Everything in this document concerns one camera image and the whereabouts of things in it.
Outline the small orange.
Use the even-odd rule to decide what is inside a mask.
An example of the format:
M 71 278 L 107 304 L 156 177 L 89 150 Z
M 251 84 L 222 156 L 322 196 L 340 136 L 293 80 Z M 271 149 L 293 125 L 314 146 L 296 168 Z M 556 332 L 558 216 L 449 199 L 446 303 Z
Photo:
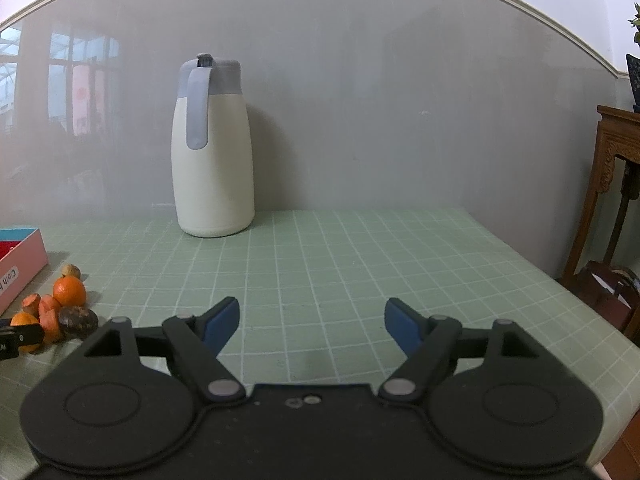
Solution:
M 27 312 L 18 312 L 10 321 L 14 342 L 21 352 L 34 352 L 43 342 L 43 328 L 38 318 Z

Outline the beige longan nut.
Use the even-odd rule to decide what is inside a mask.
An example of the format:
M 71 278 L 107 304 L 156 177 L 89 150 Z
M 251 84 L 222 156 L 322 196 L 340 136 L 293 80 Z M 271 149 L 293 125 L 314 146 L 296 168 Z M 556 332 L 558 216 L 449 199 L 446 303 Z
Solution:
M 63 278 L 66 278 L 66 276 L 72 276 L 73 278 L 78 278 L 78 280 L 80 280 L 81 270 L 74 264 L 65 263 L 64 266 L 62 266 L 61 275 Z

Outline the orange carrot piece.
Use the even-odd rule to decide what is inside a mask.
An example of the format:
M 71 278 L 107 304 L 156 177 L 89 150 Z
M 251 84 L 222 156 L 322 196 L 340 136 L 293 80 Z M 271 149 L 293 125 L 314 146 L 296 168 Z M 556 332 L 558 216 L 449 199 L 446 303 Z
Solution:
M 40 298 L 38 311 L 39 323 L 43 328 L 43 342 L 45 344 L 55 344 L 63 339 L 63 333 L 58 322 L 58 314 L 62 307 L 58 300 L 50 295 Z

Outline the white thermos jug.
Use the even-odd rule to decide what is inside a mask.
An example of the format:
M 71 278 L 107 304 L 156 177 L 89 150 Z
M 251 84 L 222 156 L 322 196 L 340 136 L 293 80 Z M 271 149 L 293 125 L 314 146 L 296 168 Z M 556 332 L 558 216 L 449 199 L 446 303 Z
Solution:
M 222 237 L 252 223 L 253 150 L 239 62 L 200 53 L 181 65 L 170 161 L 186 234 Z

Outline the colourful cardboard box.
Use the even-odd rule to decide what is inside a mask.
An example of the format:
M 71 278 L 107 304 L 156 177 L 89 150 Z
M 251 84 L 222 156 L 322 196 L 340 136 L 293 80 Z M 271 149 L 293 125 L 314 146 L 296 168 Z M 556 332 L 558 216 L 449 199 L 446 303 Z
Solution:
M 48 264 L 40 229 L 9 228 L 0 232 L 0 309 L 9 309 L 28 283 Z

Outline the dark mangosteen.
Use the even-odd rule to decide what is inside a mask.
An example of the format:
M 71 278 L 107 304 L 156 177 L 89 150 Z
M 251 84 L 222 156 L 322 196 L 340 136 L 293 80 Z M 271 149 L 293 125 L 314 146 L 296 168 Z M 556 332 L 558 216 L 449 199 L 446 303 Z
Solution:
M 62 307 L 58 312 L 58 326 L 66 339 L 85 340 L 99 328 L 99 319 L 86 307 Z

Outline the carved wooden side table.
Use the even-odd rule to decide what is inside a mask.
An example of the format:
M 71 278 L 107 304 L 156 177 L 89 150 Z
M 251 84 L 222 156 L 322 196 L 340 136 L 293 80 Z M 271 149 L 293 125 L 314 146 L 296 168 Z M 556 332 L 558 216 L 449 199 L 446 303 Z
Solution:
M 634 344 L 639 342 L 639 272 L 618 246 L 630 240 L 629 209 L 639 207 L 639 115 L 597 107 L 600 120 L 587 191 L 560 284 Z

